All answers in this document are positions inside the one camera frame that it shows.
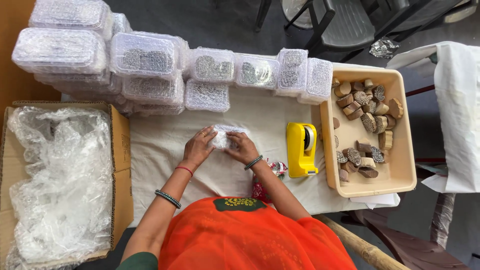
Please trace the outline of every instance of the woman's left hand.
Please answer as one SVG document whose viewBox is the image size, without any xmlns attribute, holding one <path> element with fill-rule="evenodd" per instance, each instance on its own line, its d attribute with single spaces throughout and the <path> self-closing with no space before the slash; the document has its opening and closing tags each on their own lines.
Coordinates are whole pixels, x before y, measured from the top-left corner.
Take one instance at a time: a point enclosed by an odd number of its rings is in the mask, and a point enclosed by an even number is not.
<svg viewBox="0 0 480 270">
<path fill-rule="evenodd" d="M 179 166 L 189 168 L 192 172 L 196 171 L 198 167 L 208 158 L 210 153 L 216 148 L 215 146 L 208 147 L 208 143 L 216 136 L 217 132 L 212 132 L 213 126 L 204 127 L 197 132 L 185 145 L 185 152 L 183 153 L 183 160 Z"/>
</svg>

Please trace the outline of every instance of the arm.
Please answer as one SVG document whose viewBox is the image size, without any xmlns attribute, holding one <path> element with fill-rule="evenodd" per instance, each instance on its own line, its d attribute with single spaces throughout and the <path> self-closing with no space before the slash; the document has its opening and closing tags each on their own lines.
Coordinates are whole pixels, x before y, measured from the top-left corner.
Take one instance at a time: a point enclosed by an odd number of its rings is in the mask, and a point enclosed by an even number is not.
<svg viewBox="0 0 480 270">
<path fill-rule="evenodd" d="M 192 172 L 197 170 L 215 149 L 215 147 L 207 149 L 208 142 L 216 136 L 216 132 L 209 134 L 212 129 L 213 126 L 203 128 L 187 142 L 183 160 L 179 166 L 189 168 Z M 180 201 L 191 176 L 190 172 L 185 169 L 175 169 L 161 191 Z M 158 259 L 165 233 L 176 209 L 171 202 L 156 196 L 130 237 L 121 261 L 143 251 L 152 253 Z"/>
<path fill-rule="evenodd" d="M 247 165 L 259 156 L 255 144 L 245 133 L 227 132 L 227 138 L 238 145 L 237 150 L 224 148 L 222 151 L 229 154 L 235 160 Z M 300 202 L 285 186 L 285 184 L 272 172 L 264 160 L 260 160 L 251 167 L 259 181 L 267 190 L 273 205 L 277 211 L 293 220 L 310 217 L 310 214 L 303 208 Z"/>
</svg>

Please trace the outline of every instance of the red thread bracelet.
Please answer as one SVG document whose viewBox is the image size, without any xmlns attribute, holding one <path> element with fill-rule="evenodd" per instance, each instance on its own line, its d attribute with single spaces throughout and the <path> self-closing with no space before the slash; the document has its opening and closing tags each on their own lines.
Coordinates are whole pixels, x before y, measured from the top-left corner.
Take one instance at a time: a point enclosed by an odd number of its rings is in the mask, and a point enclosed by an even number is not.
<svg viewBox="0 0 480 270">
<path fill-rule="evenodd" d="M 187 170 L 187 171 L 192 175 L 192 177 L 193 177 L 193 172 L 190 171 L 190 169 L 187 168 L 187 167 L 178 166 L 178 167 L 176 167 L 175 169 L 185 169 L 185 170 Z"/>
</svg>

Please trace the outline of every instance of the hand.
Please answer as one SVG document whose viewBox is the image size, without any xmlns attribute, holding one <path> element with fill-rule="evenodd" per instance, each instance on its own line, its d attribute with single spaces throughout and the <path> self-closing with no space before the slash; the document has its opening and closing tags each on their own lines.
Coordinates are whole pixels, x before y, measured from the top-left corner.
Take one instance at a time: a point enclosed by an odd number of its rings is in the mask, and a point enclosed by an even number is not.
<svg viewBox="0 0 480 270">
<path fill-rule="evenodd" d="M 187 142 L 185 145 L 185 152 L 183 153 L 183 160 L 180 162 L 179 166 L 187 167 L 194 172 L 205 161 L 205 159 L 208 158 L 210 153 L 216 148 L 215 146 L 207 148 L 208 142 L 210 142 L 217 134 L 216 131 L 210 134 L 212 129 L 213 126 L 204 127 Z"/>
<path fill-rule="evenodd" d="M 235 160 L 248 165 L 259 156 L 255 144 L 245 133 L 227 132 L 227 139 L 235 142 L 238 145 L 238 149 L 223 148 L 222 151 L 229 154 Z"/>
</svg>

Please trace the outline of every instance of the tape roll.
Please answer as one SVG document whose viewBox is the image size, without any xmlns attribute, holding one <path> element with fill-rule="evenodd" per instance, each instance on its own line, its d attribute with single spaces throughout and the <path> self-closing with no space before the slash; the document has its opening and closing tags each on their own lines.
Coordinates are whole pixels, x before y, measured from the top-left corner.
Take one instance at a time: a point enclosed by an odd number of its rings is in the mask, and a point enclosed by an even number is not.
<svg viewBox="0 0 480 270">
<path fill-rule="evenodd" d="M 305 128 L 305 150 L 310 151 L 313 148 L 313 143 L 315 142 L 315 137 L 313 136 L 313 130 L 309 126 L 303 126 Z"/>
</svg>

